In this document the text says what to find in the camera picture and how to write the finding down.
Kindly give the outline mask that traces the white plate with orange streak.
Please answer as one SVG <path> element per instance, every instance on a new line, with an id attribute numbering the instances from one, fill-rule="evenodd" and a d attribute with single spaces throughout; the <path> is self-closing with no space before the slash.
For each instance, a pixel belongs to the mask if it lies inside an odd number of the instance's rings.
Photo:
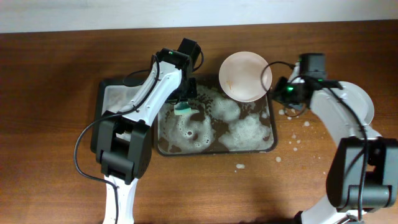
<path id="1" fill-rule="evenodd" d="M 370 125 L 375 114 L 370 96 L 359 86 L 350 82 L 340 82 L 343 87 L 341 97 L 356 112 L 358 118 Z"/>

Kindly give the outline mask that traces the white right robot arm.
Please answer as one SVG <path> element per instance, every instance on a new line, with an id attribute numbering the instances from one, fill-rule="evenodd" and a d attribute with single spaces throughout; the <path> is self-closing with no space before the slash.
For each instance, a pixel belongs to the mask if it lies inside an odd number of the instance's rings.
<path id="1" fill-rule="evenodd" d="M 282 77 L 272 99 L 289 108 L 306 105 L 337 146 L 325 196 L 293 223 L 362 223 L 363 215 L 395 204 L 397 140 L 370 126 L 374 107 L 364 90 L 337 80 Z"/>

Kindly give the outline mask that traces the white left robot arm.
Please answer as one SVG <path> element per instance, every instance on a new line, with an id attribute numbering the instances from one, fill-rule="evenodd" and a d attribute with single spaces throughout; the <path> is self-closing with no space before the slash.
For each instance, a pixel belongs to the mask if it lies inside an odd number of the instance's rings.
<path id="1" fill-rule="evenodd" d="M 203 59 L 199 46 L 162 49 L 152 56 L 146 80 L 128 84 L 138 89 L 132 99 L 97 119 L 93 146 L 106 184 L 104 223 L 133 223 L 137 181 L 152 154 L 151 126 L 164 103 L 179 104 L 196 96 L 191 74 L 196 61 Z"/>

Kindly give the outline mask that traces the green yellow sponge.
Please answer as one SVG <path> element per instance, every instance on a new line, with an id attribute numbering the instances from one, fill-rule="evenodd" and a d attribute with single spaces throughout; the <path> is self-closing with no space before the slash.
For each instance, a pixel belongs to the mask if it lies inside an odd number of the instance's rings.
<path id="1" fill-rule="evenodd" d="M 181 102 L 174 105 L 174 114 L 177 116 L 190 114 L 192 109 L 188 102 Z"/>

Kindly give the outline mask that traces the pinkish white plate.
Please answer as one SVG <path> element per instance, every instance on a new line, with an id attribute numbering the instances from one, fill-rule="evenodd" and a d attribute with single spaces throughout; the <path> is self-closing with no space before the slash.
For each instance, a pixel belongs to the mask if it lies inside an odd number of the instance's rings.
<path id="1" fill-rule="evenodd" d="M 218 78 L 223 91 L 232 99 L 244 103 L 262 98 L 271 87 L 272 72 L 267 61 L 253 52 L 236 52 L 221 64 Z"/>

